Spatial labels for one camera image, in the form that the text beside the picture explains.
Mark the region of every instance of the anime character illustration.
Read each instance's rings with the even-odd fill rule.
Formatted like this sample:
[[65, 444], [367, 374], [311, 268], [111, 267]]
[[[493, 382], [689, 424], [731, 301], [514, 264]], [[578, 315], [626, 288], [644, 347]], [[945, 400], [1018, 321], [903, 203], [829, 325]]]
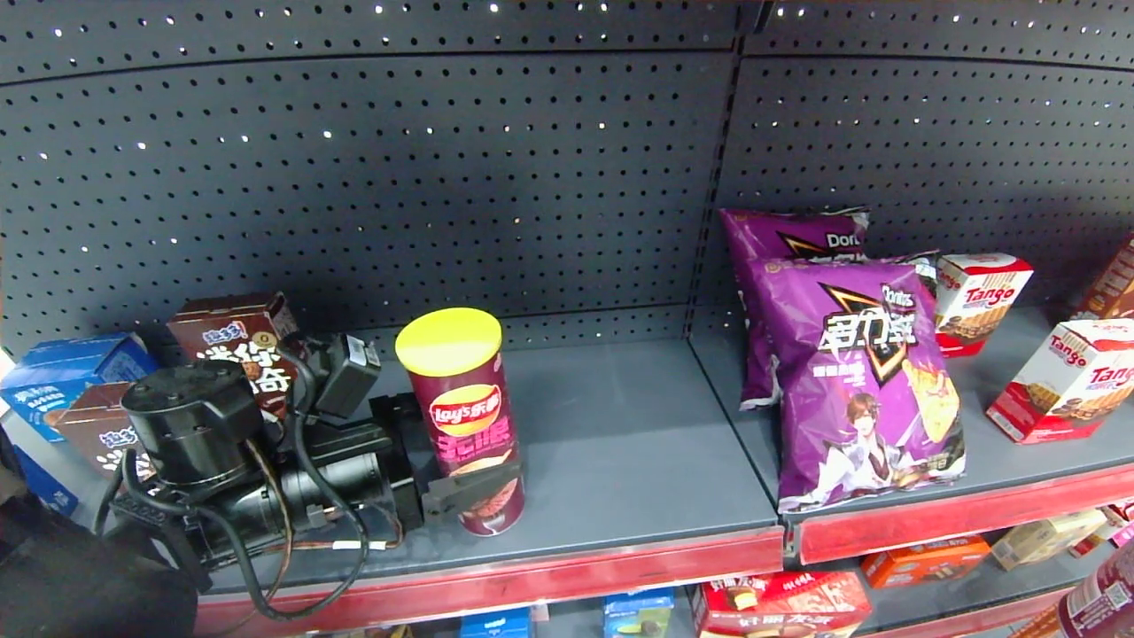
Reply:
[[836, 490], [844, 496], [908, 488], [925, 478], [924, 463], [915, 462], [904, 446], [891, 445], [878, 432], [880, 406], [872, 394], [858, 393], [847, 400], [846, 419], [854, 428], [849, 443], [827, 443], [827, 459], [819, 466], [819, 480], [811, 492], [784, 497], [781, 504], [795, 510], [822, 505]]

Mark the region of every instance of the metal bracket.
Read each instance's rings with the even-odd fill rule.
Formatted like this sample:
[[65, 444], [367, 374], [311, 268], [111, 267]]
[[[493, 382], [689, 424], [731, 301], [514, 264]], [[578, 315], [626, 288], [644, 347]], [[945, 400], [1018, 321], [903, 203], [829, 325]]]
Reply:
[[491, 499], [509, 482], [519, 478], [522, 471], [522, 462], [515, 460], [467, 475], [430, 482], [429, 492], [422, 496], [426, 522], [467, 511], [476, 503]]

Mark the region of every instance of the red and white box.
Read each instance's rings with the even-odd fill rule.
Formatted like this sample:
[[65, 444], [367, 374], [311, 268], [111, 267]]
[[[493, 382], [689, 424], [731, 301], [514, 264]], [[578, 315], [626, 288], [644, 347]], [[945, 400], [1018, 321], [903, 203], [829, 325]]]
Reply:
[[1064, 322], [987, 415], [1016, 443], [1085, 439], [1129, 395], [1134, 318]]
[[689, 598], [697, 638], [841, 638], [850, 636], [871, 612], [853, 571], [723, 578], [694, 585]]
[[937, 343], [946, 357], [971, 357], [1000, 325], [1032, 266], [1001, 252], [947, 254], [937, 277]]

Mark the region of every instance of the black mechanical device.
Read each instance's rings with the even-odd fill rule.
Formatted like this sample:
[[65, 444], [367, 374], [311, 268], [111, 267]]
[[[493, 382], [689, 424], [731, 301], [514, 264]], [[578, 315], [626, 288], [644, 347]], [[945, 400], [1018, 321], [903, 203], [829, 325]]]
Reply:
[[[196, 361], [135, 384], [122, 408], [156, 475], [142, 483], [128, 452], [95, 522], [101, 534], [112, 507], [163, 544], [200, 592], [211, 587], [212, 570], [237, 563], [256, 610], [274, 620], [325, 607], [358, 577], [372, 547], [397, 546], [406, 531], [473, 508], [521, 473], [515, 462], [442, 478], [423, 496], [400, 435], [424, 427], [412, 394], [371, 400], [370, 418], [347, 422], [381, 372], [373, 348], [348, 335], [296, 346], [305, 357], [280, 349], [298, 383], [278, 424], [265, 422], [238, 364]], [[127, 490], [116, 494], [122, 482]], [[371, 539], [359, 517], [366, 509], [384, 516], [392, 538]], [[295, 535], [339, 519], [354, 528], [350, 575], [303, 610], [271, 607]], [[277, 551], [285, 558], [265, 595], [251, 559]]]

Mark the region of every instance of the lay's logo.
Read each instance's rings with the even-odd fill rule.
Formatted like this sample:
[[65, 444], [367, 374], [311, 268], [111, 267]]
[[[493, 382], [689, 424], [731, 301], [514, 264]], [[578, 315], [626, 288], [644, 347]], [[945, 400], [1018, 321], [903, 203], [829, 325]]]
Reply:
[[500, 386], [462, 386], [434, 399], [429, 416], [433, 425], [449, 436], [472, 436], [500, 416]]

